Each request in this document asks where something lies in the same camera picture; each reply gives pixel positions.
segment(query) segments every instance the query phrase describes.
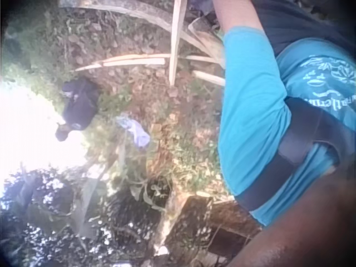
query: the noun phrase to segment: shirt sleeve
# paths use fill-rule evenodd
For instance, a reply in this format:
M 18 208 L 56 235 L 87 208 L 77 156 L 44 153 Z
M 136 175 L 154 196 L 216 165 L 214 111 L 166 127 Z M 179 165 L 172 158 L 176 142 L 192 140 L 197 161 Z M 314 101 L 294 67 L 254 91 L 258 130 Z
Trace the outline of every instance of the shirt sleeve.
M 273 49 L 264 32 L 234 27 L 224 37 L 226 86 L 219 135 L 222 174 L 234 195 L 258 177 L 290 123 Z

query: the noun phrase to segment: turquoise t-shirt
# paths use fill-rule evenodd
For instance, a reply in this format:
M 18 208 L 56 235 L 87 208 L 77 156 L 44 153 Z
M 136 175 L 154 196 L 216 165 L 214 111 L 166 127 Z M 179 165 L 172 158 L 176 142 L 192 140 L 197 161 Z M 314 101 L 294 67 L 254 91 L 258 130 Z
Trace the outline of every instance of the turquoise t-shirt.
M 226 86 L 219 136 L 222 174 L 233 195 L 259 176 L 290 124 L 286 96 L 318 106 L 356 130 L 356 74 L 351 55 L 322 39 L 307 38 L 277 59 L 266 35 L 235 27 L 224 37 Z M 315 144 L 298 170 L 264 205 L 251 212 L 269 225 L 337 161 Z

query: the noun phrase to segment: bright sky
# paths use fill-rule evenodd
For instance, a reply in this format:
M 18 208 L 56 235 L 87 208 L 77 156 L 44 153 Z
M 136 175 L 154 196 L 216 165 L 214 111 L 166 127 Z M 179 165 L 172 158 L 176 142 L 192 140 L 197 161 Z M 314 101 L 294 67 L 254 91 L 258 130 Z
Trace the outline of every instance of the bright sky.
M 49 165 L 64 169 L 85 163 L 83 134 L 71 132 L 58 142 L 57 122 L 62 117 L 42 96 L 15 83 L 2 82 L 0 88 L 0 192 L 3 179 L 23 162 L 26 170 Z

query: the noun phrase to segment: ground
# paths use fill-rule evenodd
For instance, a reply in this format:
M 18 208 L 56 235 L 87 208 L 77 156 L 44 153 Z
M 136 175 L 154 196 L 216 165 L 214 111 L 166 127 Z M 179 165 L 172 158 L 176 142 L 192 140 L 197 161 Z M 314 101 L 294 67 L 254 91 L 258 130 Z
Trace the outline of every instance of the ground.
M 222 88 L 191 77 L 194 68 L 220 73 L 219 66 L 181 60 L 176 86 L 168 83 L 165 66 L 104 67 L 73 72 L 98 60 L 132 53 L 169 53 L 170 34 L 142 19 L 89 9 L 58 8 L 55 1 L 26 6 L 10 21 L 23 51 L 23 60 L 4 65 L 6 77 L 21 80 L 53 102 L 60 113 L 64 98 L 61 85 L 76 76 L 86 76 L 102 90 L 92 125 L 84 132 L 90 155 L 105 161 L 124 134 L 114 125 L 122 112 L 142 124 L 152 140 L 146 151 L 125 150 L 125 167 L 137 164 L 132 157 L 147 155 L 148 177 L 167 176 L 184 191 L 204 191 L 217 200 L 227 197 L 217 159 L 217 133 Z M 172 1 L 161 1 L 166 10 Z M 181 55 L 201 55 L 181 41 Z M 112 177 L 117 176 L 113 170 Z

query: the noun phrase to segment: black strap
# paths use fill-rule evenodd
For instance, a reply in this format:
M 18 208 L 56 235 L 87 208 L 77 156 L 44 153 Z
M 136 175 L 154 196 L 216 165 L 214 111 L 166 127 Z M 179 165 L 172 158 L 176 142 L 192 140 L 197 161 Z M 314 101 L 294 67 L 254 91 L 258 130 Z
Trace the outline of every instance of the black strap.
M 277 153 L 259 177 L 240 195 L 238 203 L 249 211 L 266 203 L 303 163 L 313 143 L 329 145 L 339 162 L 355 152 L 355 132 L 331 114 L 300 98 L 288 98 L 291 122 Z

